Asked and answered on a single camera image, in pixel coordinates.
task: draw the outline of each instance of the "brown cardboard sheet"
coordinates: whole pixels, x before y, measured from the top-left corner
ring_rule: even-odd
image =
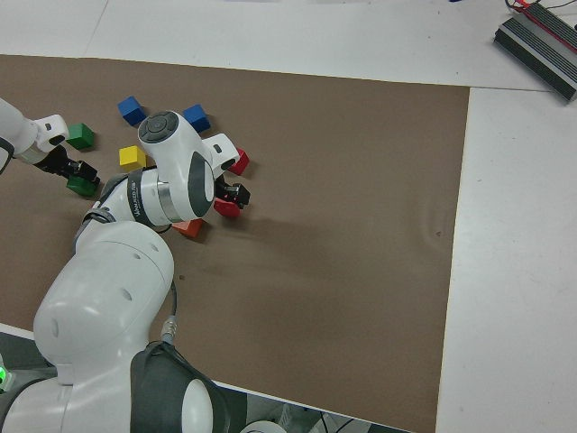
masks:
[[[119,171],[116,103],[201,103],[250,155],[251,204],[163,235],[177,346],[214,379],[417,432],[435,430],[468,88],[117,60],[0,56],[0,97],[85,123],[69,156]],[[239,181],[229,175],[231,182]],[[32,329],[91,200],[13,161],[0,177],[0,322]],[[152,337],[168,313],[165,302]]]

